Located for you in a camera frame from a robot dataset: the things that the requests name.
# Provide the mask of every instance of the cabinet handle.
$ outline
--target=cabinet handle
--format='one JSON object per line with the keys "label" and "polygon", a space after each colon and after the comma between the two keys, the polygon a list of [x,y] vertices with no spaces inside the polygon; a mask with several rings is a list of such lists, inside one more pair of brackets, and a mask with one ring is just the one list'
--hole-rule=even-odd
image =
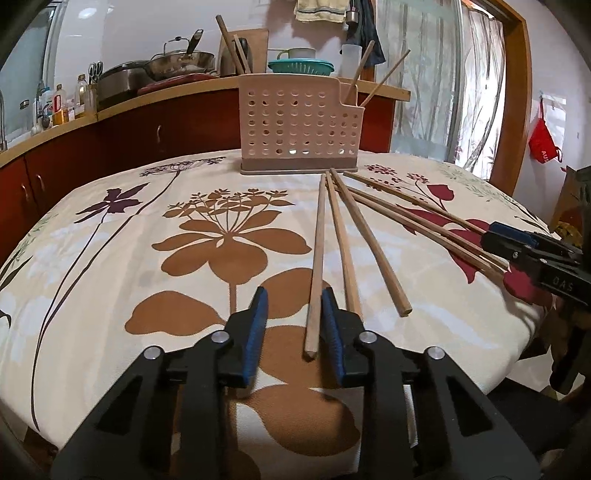
{"label": "cabinet handle", "polygon": [[31,198],[29,197],[29,192],[27,191],[27,187],[25,187],[21,183],[21,188],[22,188],[22,191],[25,192],[25,200],[27,201],[27,203],[31,203]]}
{"label": "cabinet handle", "polygon": [[37,174],[35,176],[39,179],[39,183],[41,184],[41,191],[43,193],[45,193],[45,184],[43,183],[43,179],[41,178],[41,175]]}

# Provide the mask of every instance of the white cup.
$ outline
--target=white cup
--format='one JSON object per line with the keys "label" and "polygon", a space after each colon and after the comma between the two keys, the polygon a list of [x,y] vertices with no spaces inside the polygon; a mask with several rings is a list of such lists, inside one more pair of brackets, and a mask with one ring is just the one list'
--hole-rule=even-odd
{"label": "white cup", "polygon": [[298,48],[288,48],[286,50],[282,50],[277,55],[277,60],[281,58],[281,56],[287,53],[288,58],[291,59],[315,59],[316,58],[316,49],[315,48],[308,48],[308,47],[298,47]]}
{"label": "white cup", "polygon": [[340,76],[346,79],[352,79],[361,61],[361,46],[344,44],[342,51],[343,57],[340,64]]}

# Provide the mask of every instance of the red bag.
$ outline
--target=red bag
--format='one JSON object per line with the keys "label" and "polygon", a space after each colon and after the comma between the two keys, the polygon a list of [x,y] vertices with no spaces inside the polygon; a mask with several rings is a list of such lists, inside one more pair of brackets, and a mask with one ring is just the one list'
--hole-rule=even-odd
{"label": "red bag", "polygon": [[554,140],[552,140],[552,135],[550,135],[544,120],[544,101],[541,98],[540,115],[541,117],[538,118],[534,127],[534,132],[530,137],[531,156],[540,163],[546,163],[558,157],[558,161],[562,163],[560,149],[554,145]]}

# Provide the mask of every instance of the wooden chopstick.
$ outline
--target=wooden chopstick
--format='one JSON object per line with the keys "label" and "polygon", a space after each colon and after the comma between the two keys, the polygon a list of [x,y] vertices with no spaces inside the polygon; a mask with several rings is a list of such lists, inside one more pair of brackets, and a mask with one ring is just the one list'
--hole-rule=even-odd
{"label": "wooden chopstick", "polygon": [[336,239],[339,243],[340,260],[343,266],[343,282],[345,283],[345,303],[347,310],[359,315],[363,319],[361,312],[361,300],[359,299],[359,290],[357,288],[357,279],[355,278],[355,269],[353,268],[353,258],[351,257],[351,248],[349,246],[349,236],[345,229],[343,216],[340,212],[339,198],[335,192],[330,173],[326,172],[326,187],[329,191],[330,209],[332,211],[333,222],[335,224]]}
{"label": "wooden chopstick", "polygon": [[407,50],[406,53],[402,56],[402,58],[400,60],[398,60],[396,62],[396,65],[394,65],[394,67],[392,67],[392,69],[386,74],[386,76],[382,79],[382,81],[380,83],[378,83],[374,89],[371,91],[371,93],[368,95],[368,97],[361,103],[361,105],[359,106],[365,106],[367,105],[367,103],[372,99],[372,97],[376,94],[376,92],[378,91],[378,89],[384,84],[386,83],[386,80],[388,80],[390,78],[390,75],[392,75],[394,73],[394,70],[396,70],[398,68],[398,65],[400,65],[402,63],[402,61],[408,56],[408,54],[410,53],[410,50]]}
{"label": "wooden chopstick", "polygon": [[355,70],[355,76],[353,77],[353,81],[351,82],[351,85],[349,86],[349,90],[347,90],[347,95],[345,95],[345,103],[347,103],[347,105],[353,104],[353,100],[351,100],[350,96],[355,91],[355,85],[357,85],[357,80],[359,80],[359,75],[361,75],[363,67],[365,66],[366,62],[368,61],[369,56],[371,55],[372,51],[374,50],[374,44],[375,44],[375,42],[373,40],[368,43],[368,46],[365,49],[363,57],[361,57],[361,61],[359,62],[359,65],[357,65],[357,70]]}
{"label": "wooden chopstick", "polygon": [[248,66],[248,60],[246,59],[246,55],[244,53],[244,50],[242,49],[242,45],[240,45],[240,39],[238,38],[238,35],[236,35],[234,33],[234,43],[236,44],[236,49],[238,50],[238,56],[240,57],[240,59],[242,60],[242,64],[244,65],[244,71],[245,73],[251,73],[251,68]]}
{"label": "wooden chopstick", "polygon": [[391,210],[399,215],[403,215],[406,218],[411,219],[413,222],[419,223],[419,224],[423,225],[424,227],[429,228],[429,230],[439,233],[441,236],[449,238],[450,240],[459,244],[460,246],[462,246],[466,250],[472,252],[473,254],[486,258],[487,261],[489,261],[492,264],[495,264],[503,272],[506,271],[508,268],[507,264],[504,263],[501,259],[499,259],[495,255],[483,250],[478,245],[475,245],[472,242],[469,242],[465,238],[462,238],[461,236],[459,236],[458,234],[456,234],[454,232],[450,232],[446,228],[443,228],[442,226],[439,226],[436,223],[430,222],[429,220],[424,219],[423,217],[419,217],[418,215],[415,215],[414,213],[409,212],[408,210],[405,210],[400,205],[395,205],[393,203],[387,202],[384,199],[381,199],[379,197],[371,195],[367,192],[363,192],[361,190],[357,190],[357,189],[354,189],[351,187],[349,187],[349,191],[351,193],[354,193],[356,195],[364,197],[372,202],[375,202],[375,203],[381,205],[382,207],[387,208],[388,210]]}
{"label": "wooden chopstick", "polygon": [[312,265],[312,285],[310,287],[310,304],[306,319],[306,339],[304,353],[316,358],[320,342],[320,312],[322,309],[322,263],[324,260],[324,204],[326,203],[326,175],[320,177],[318,189],[318,211],[316,212],[316,237],[314,239],[314,263]]}
{"label": "wooden chopstick", "polygon": [[404,293],[404,290],[402,289],[402,286],[398,281],[398,278],[396,277],[396,273],[394,273],[394,270],[392,269],[390,262],[386,258],[384,251],[379,246],[379,243],[376,240],[374,233],[371,231],[371,228],[365,221],[365,218],[363,218],[363,214],[361,213],[361,210],[359,210],[359,207],[357,207],[355,200],[351,196],[351,192],[347,189],[347,185],[345,185],[345,182],[343,182],[343,180],[339,177],[339,174],[336,172],[335,169],[331,168],[330,173],[336,184],[339,186],[341,198],[347,206],[347,209],[349,210],[351,217],[353,217],[355,225],[357,225],[359,232],[361,233],[361,235],[363,235],[365,241],[369,245],[369,248],[374,254],[376,263],[378,264],[379,270],[382,273],[390,296],[392,297],[392,300],[396,305],[398,314],[401,317],[406,317],[409,313],[412,312],[413,307],[412,305],[410,305],[410,302],[408,301],[408,298]]}
{"label": "wooden chopstick", "polygon": [[352,197],[357,202],[368,206],[372,210],[375,210],[376,212],[381,213],[382,215],[389,217],[392,220],[395,220],[396,222],[398,222],[404,226],[407,226],[409,228],[412,228],[413,230],[416,230],[417,232],[420,232],[421,234],[430,238],[431,240],[434,240],[439,245],[447,248],[451,252],[455,253],[458,257],[460,257],[461,259],[468,262],[470,265],[473,265],[474,267],[476,267],[478,270],[480,270],[482,273],[484,273],[484,275],[491,278],[496,283],[499,281],[502,282],[502,279],[503,279],[502,273],[500,273],[498,270],[494,269],[494,267],[491,266],[488,262],[477,257],[476,255],[469,252],[468,250],[461,247],[460,245],[448,240],[447,238],[445,238],[441,235],[438,235],[437,233],[429,230],[429,228],[426,228],[425,226],[421,225],[420,223],[414,222],[413,220],[406,218],[403,215],[400,215],[396,212],[388,210],[388,209],[382,207],[381,205],[379,205],[375,202],[372,202],[371,200],[368,200],[356,193],[353,193]]}
{"label": "wooden chopstick", "polygon": [[230,56],[232,57],[232,61],[234,62],[234,65],[236,65],[236,71],[238,72],[238,75],[244,75],[244,69],[242,68],[240,59],[236,54],[236,49],[232,48],[232,39],[230,38],[230,34],[228,33],[228,29],[226,28],[226,24],[224,23],[222,16],[216,15],[216,21],[217,25],[220,27],[220,31],[222,32],[223,40],[226,42],[226,47],[228,48]]}
{"label": "wooden chopstick", "polygon": [[449,218],[450,220],[453,220],[454,223],[457,223],[458,225],[462,225],[464,228],[466,228],[468,230],[472,230],[473,232],[479,233],[481,235],[483,235],[485,233],[485,231],[482,228],[480,228],[476,225],[473,225],[470,222],[465,221],[463,218],[460,218],[452,213],[446,212],[442,208],[439,208],[438,206],[435,206],[435,205],[431,205],[423,200],[413,197],[412,195],[407,195],[406,193],[399,192],[398,190],[395,190],[392,187],[388,187],[387,185],[384,185],[383,183],[380,183],[380,182],[372,180],[372,179],[368,179],[368,178],[361,176],[357,173],[351,173],[348,171],[344,172],[343,175],[345,175],[346,177],[349,177],[351,179],[355,179],[357,181],[360,181],[361,183],[365,183],[366,185],[368,185],[370,187],[377,187],[380,190],[388,192],[392,195],[396,195],[396,197],[402,198],[403,200],[406,200],[407,202],[410,202],[410,203],[417,205],[419,207],[423,207],[426,210],[430,210],[432,212],[438,213],[439,215],[442,215],[445,218]]}

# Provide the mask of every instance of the floral tablecloth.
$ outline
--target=floral tablecloth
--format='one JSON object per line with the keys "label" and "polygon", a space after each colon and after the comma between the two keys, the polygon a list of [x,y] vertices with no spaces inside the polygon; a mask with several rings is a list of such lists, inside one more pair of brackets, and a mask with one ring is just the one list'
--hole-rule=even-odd
{"label": "floral tablecloth", "polygon": [[[545,225],[453,165],[359,154],[359,172],[486,229]],[[356,469],[362,391],[338,390],[321,350],[302,359],[319,176],[242,176],[240,152],[191,155],[71,192],[0,270],[0,399],[62,447],[149,345],[193,345],[248,307],[259,285],[269,321],[255,386],[232,392],[236,476],[318,478]],[[478,235],[345,179],[478,242]],[[341,203],[367,329],[396,345],[443,347],[490,391],[518,359],[551,298],[518,271],[505,288],[426,237],[361,206],[413,305],[399,317]],[[345,304],[327,206],[324,280]]]}

